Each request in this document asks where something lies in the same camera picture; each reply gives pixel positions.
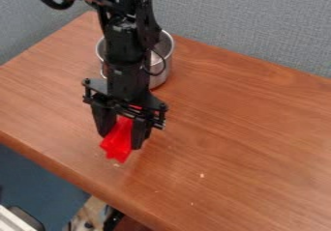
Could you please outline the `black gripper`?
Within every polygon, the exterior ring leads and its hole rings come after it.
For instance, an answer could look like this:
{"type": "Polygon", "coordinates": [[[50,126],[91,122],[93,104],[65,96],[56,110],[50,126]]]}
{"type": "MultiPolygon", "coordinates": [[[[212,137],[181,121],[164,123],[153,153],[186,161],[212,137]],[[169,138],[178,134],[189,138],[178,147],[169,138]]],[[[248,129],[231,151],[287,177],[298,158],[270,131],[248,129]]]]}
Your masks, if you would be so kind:
{"type": "Polygon", "coordinates": [[[117,124],[117,116],[133,119],[132,148],[138,150],[152,128],[166,125],[168,105],[152,93],[152,73],[145,64],[109,65],[105,78],[86,78],[83,102],[93,108],[98,134],[105,137],[117,124]]]}

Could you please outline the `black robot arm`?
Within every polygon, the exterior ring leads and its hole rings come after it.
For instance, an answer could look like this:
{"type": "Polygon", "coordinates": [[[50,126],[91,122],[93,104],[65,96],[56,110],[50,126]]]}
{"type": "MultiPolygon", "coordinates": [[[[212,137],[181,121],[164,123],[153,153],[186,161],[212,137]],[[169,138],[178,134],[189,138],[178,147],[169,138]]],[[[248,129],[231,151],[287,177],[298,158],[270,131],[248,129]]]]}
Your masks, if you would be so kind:
{"type": "MultiPolygon", "coordinates": [[[[55,10],[67,10],[78,0],[40,0],[55,10]]],[[[164,72],[152,69],[162,28],[153,0],[82,0],[97,11],[103,34],[106,77],[86,78],[83,102],[91,106],[98,133],[114,130],[117,119],[133,120],[130,147],[137,150],[153,129],[166,125],[166,104],[152,94],[150,79],[164,72]]]]}

